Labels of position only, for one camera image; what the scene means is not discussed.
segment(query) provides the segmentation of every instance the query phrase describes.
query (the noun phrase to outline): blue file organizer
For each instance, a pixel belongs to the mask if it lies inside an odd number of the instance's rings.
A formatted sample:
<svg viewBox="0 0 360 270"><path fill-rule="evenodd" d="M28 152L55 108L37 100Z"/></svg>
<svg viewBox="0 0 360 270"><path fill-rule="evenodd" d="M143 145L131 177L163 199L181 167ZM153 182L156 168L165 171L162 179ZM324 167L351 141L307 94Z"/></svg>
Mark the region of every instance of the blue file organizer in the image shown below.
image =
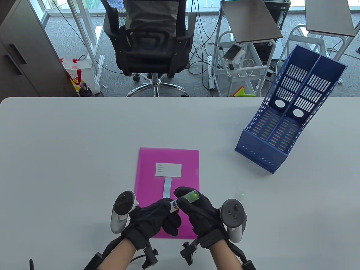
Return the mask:
<svg viewBox="0 0 360 270"><path fill-rule="evenodd" d="M235 151L273 174L346 68L297 45L243 130Z"/></svg>

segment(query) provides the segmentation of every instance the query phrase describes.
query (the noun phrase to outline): clear droplet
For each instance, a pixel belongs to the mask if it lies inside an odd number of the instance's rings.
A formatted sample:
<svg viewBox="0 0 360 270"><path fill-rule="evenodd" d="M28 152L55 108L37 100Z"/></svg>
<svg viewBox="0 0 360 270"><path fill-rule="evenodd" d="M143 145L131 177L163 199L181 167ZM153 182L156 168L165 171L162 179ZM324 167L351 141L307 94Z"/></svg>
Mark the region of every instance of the clear droplet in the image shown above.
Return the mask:
<svg viewBox="0 0 360 270"><path fill-rule="evenodd" d="M239 190L235 193L235 199L237 199L239 202L241 202L245 198L245 191Z"/></svg>

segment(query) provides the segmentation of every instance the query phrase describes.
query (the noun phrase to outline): white bag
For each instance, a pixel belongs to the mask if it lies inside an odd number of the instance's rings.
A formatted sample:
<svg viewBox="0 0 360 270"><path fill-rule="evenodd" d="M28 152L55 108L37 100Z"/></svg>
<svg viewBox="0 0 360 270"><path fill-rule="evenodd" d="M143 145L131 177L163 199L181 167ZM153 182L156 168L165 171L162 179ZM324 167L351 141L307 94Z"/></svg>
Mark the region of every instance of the white bag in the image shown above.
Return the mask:
<svg viewBox="0 0 360 270"><path fill-rule="evenodd" d="M93 94L100 93L100 86L95 83L93 67L91 60L79 61L77 59L60 59L75 90L79 93L82 83L86 83L91 88Z"/></svg>

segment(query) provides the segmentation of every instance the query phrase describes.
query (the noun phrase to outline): chair wheel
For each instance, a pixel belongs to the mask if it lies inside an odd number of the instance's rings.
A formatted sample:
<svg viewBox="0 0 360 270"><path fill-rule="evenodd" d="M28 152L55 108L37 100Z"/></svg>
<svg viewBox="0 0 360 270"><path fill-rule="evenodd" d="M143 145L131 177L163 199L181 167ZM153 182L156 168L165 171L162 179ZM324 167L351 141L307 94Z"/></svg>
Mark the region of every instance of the chair wheel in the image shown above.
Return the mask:
<svg viewBox="0 0 360 270"><path fill-rule="evenodd" d="M132 79L136 82L140 81L140 75L138 73L135 73L135 75L132 77Z"/></svg>

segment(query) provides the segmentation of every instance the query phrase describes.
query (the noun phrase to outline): smartphone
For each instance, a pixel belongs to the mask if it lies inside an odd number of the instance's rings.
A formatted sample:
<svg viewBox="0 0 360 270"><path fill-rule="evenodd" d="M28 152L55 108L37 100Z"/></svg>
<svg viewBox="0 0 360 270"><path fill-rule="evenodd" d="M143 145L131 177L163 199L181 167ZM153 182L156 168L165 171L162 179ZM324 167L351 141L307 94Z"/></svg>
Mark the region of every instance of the smartphone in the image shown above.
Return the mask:
<svg viewBox="0 0 360 270"><path fill-rule="evenodd" d="M233 61L236 55L240 52L241 47L239 45L234 44L230 47L230 49L225 53L224 58Z"/></svg>

